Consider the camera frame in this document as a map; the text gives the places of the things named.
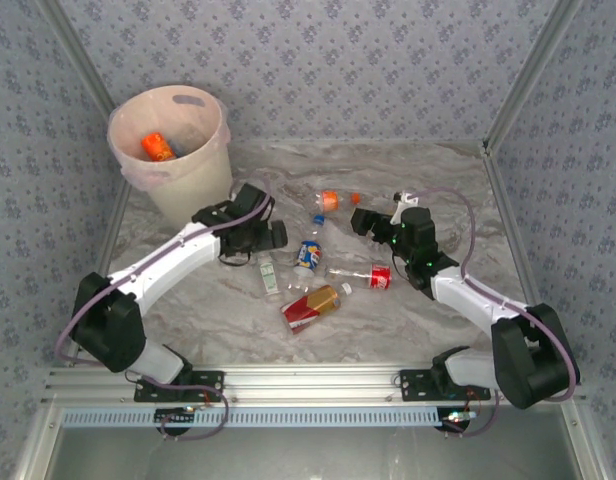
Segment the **red label cola bottle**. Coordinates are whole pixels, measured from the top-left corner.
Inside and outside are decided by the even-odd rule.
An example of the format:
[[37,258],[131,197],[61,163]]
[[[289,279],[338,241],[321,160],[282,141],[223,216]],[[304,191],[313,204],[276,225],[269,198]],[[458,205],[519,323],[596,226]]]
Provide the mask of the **red label cola bottle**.
[[324,277],[328,281],[346,283],[352,289],[388,290],[393,283],[390,266],[377,263],[329,265]]

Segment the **orange label brown cap bottle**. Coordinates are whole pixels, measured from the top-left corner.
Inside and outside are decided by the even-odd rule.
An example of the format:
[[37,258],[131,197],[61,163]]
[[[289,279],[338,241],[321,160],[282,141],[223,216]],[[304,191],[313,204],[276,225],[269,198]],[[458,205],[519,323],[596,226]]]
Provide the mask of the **orange label brown cap bottle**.
[[174,150],[159,132],[144,136],[140,144],[152,162],[164,162],[177,158]]

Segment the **black controller board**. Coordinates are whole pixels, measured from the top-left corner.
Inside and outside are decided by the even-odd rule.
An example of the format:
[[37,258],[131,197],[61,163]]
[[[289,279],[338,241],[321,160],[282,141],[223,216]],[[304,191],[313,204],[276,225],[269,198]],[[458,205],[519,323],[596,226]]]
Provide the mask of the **black controller board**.
[[188,432],[193,424],[194,412],[178,408],[158,408],[153,415],[157,430],[165,436],[179,437]]
[[477,413],[468,407],[438,407],[437,414],[440,425],[436,427],[442,432],[460,434],[467,430],[472,420],[477,417]]

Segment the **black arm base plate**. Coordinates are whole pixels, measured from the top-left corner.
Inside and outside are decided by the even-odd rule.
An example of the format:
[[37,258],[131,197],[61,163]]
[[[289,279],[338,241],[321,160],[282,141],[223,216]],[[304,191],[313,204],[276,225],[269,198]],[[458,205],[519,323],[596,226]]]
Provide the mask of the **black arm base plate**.
[[398,375],[402,400],[405,402],[443,402],[490,400],[488,389],[459,386],[445,373],[433,369],[401,370]]
[[203,385],[222,392],[224,380],[225,372],[222,370],[190,370],[182,372],[175,381],[175,385],[187,386],[187,389],[172,390],[140,379],[135,388],[134,401],[139,403],[220,403],[221,399],[217,393],[190,389],[190,386]]

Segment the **clear bottle green ring cap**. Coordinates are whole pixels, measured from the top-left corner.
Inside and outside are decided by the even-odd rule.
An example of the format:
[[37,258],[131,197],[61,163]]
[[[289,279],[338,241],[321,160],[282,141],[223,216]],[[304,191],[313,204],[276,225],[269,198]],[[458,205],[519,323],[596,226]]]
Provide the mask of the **clear bottle green ring cap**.
[[257,263],[264,287],[264,298],[266,300],[272,300],[274,297],[281,294],[276,263],[267,252],[258,254]]

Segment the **aluminium mounting rail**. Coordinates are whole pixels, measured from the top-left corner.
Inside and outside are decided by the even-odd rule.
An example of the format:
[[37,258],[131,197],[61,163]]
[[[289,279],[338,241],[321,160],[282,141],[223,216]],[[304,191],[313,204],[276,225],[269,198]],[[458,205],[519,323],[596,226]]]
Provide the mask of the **aluminium mounting rail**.
[[[399,364],[228,365],[224,394],[234,406],[383,406],[402,402]],[[57,368],[40,394],[61,406],[112,406],[133,401],[135,386],[103,368]]]

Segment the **aluminium table side rail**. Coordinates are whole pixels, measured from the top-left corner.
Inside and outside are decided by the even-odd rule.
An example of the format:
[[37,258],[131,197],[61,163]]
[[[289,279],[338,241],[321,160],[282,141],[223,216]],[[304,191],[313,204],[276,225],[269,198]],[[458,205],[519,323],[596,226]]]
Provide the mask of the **aluminium table side rail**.
[[490,155],[484,155],[483,159],[514,261],[515,275],[523,292],[523,301],[518,303],[508,290],[493,286],[491,296],[495,302],[512,308],[510,318],[497,314],[491,327],[495,367],[530,372],[563,364],[568,361],[568,356],[562,352],[559,338],[549,331],[549,326],[554,324],[555,312],[545,304],[529,306],[524,302],[538,298],[529,263],[498,167]]
[[106,274],[109,270],[113,250],[116,245],[131,190],[131,185],[125,179],[122,179],[111,210],[103,243],[95,263],[95,271],[99,274]]

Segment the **aluminium frame post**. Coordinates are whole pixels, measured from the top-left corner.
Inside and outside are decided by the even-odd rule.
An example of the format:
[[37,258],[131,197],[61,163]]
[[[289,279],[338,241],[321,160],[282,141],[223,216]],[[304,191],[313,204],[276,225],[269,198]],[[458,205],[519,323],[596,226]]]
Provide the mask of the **aluminium frame post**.
[[492,156],[512,128],[584,0],[555,0],[482,145]]
[[35,3],[49,23],[97,109],[107,119],[114,110],[115,103],[59,0],[35,0]]

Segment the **red gold label bottle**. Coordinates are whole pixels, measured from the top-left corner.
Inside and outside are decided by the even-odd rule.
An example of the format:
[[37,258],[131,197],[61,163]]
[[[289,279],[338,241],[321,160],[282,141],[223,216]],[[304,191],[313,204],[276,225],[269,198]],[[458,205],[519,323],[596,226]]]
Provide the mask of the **red gold label bottle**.
[[282,306],[280,311],[287,327],[296,335],[339,310],[343,300],[352,293],[349,283],[324,285]]

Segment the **blue cap cola bottle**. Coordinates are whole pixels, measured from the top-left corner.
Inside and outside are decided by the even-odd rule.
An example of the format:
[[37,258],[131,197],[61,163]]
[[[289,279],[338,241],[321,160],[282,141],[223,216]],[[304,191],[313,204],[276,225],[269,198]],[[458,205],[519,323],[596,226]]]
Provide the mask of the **blue cap cola bottle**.
[[312,217],[294,257],[288,280],[289,291],[305,293],[310,289],[323,254],[321,237],[324,224],[322,214]]

